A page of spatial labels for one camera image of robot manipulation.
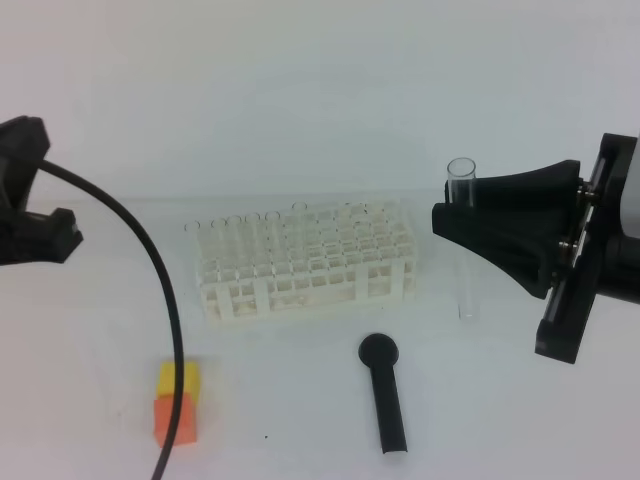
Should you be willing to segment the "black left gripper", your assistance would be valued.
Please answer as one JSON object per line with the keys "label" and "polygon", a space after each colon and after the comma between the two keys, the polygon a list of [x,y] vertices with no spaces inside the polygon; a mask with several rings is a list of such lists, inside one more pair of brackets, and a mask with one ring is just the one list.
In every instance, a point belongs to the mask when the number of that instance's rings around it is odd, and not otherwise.
{"label": "black left gripper", "polygon": [[75,214],[57,208],[44,215],[21,211],[50,141],[40,117],[1,123],[1,265],[64,263],[83,241]]}

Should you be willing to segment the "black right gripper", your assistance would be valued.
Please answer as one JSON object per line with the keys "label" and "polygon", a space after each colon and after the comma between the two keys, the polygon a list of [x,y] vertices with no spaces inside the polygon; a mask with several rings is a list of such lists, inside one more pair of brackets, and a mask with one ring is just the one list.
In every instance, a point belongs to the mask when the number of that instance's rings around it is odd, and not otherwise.
{"label": "black right gripper", "polygon": [[455,243],[458,218],[466,224],[473,253],[535,298],[544,299],[553,289],[536,332],[538,355],[574,362],[598,295],[639,302],[639,238],[627,237],[620,224],[620,199],[636,142],[637,137],[602,137],[583,189],[586,202],[576,201],[580,162],[564,160],[472,180],[474,206],[480,207],[438,203],[432,209],[435,235]]}

